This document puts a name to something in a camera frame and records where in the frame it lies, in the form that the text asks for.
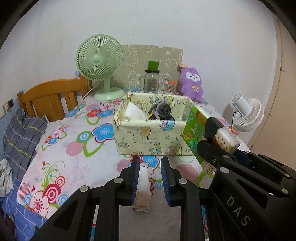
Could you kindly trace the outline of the blue bed sheet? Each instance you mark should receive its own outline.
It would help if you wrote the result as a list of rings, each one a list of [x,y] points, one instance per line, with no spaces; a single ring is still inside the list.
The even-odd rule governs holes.
[[[1,119],[1,160],[5,159],[4,133],[14,114],[8,114],[8,119],[5,117]],[[16,201],[21,182],[13,176],[13,173],[12,179],[14,189],[6,197],[1,198],[1,217],[17,240],[30,240],[35,231],[46,222],[46,219]]]

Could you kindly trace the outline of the yellow cartoon fabric storage box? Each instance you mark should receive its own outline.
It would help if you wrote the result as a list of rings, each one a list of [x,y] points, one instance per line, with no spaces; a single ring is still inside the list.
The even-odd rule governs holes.
[[[129,103],[135,104],[149,115],[149,110],[160,102],[170,106],[173,120],[125,118]],[[113,117],[117,151],[122,155],[135,153],[153,156],[192,155],[192,151],[181,137],[192,105],[192,100],[186,96],[128,92]]]

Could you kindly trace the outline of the crumpled white cloth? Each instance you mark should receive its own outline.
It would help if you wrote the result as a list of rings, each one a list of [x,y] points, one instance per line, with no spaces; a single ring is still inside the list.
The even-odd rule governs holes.
[[[14,189],[12,172],[6,159],[0,161],[0,197],[4,198]]]

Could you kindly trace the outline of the green tissue pack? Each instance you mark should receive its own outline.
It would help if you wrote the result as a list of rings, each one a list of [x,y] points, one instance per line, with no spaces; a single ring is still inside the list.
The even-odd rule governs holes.
[[[201,105],[191,107],[181,137],[206,174],[212,174],[216,171],[216,168],[198,153],[197,145],[200,141],[207,141],[229,154],[234,154],[241,143],[228,127],[224,126],[220,120]]]

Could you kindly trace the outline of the green desk fan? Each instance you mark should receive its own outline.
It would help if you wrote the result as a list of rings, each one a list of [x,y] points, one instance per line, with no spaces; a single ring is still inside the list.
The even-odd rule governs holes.
[[[94,94],[94,99],[107,101],[125,95],[123,89],[111,87],[110,79],[121,66],[121,44],[109,35],[95,35],[85,40],[76,52],[76,67],[88,80],[103,81],[103,89]]]

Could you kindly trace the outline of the floral tablecloth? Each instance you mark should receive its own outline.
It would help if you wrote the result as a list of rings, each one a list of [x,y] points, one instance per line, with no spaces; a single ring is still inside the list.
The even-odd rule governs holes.
[[[115,144],[113,117],[123,97],[98,101],[89,96],[65,116],[67,137],[38,151],[29,165],[16,201],[48,220],[82,185],[95,188],[119,176],[139,156],[147,166],[151,191],[148,213],[120,208],[121,240],[178,240],[181,210],[168,207],[161,178],[161,158],[153,155],[122,155]],[[182,176],[208,188],[213,174],[206,174],[196,157],[168,156]]]

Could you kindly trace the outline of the cotton swab container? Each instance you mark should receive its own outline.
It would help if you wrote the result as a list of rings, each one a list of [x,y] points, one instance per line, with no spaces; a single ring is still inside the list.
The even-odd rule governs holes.
[[[178,83],[173,81],[173,80],[165,80],[165,85],[164,85],[164,92],[166,94],[171,94],[176,91],[178,86]]]

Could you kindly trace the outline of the green cup on jar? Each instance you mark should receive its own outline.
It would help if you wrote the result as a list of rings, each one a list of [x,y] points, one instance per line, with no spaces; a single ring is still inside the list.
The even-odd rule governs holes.
[[[148,70],[149,71],[158,71],[159,70],[159,61],[149,61]]]

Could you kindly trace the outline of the wall power socket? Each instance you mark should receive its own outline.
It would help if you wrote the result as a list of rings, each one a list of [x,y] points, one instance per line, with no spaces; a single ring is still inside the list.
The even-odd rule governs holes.
[[[7,103],[3,105],[4,113],[7,113],[14,106],[13,99],[10,99]]]

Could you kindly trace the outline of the patterned cardboard panel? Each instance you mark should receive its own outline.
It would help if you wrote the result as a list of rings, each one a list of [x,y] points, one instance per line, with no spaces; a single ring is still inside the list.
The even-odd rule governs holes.
[[[136,89],[143,85],[142,77],[149,67],[149,61],[159,63],[160,89],[164,81],[178,81],[178,64],[182,62],[184,50],[154,45],[122,45],[123,61],[118,71],[112,75],[110,85],[122,89]]]

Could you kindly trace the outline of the white standing fan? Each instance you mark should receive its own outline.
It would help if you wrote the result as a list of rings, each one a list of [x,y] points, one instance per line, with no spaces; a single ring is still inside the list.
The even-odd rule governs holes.
[[[238,93],[226,106],[223,117],[237,133],[250,133],[263,121],[264,107],[257,98],[245,98]]]

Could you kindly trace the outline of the glass mason jar mug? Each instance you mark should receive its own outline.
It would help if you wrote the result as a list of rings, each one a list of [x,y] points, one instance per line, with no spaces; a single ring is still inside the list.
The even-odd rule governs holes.
[[[159,92],[159,70],[145,70],[144,76],[139,78],[139,88],[144,93],[157,94]]]

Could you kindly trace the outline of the purple plush bunny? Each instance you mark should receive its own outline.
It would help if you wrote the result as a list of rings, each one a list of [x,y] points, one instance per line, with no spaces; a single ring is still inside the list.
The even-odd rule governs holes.
[[[199,103],[203,102],[202,78],[195,68],[182,68],[179,82],[181,84],[180,92],[183,96]]]

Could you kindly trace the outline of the white foam towel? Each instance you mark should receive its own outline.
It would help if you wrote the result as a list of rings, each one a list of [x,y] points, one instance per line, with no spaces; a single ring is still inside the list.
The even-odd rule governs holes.
[[[134,103],[129,102],[125,111],[125,119],[132,121],[145,121],[147,120],[147,115]]]

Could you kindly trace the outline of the grey plaid pillow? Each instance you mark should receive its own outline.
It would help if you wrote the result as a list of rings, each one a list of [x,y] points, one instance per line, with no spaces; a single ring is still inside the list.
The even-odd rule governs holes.
[[[12,117],[4,133],[4,156],[13,176],[22,181],[31,161],[36,155],[36,146],[47,127],[45,117],[30,117],[20,108]]]

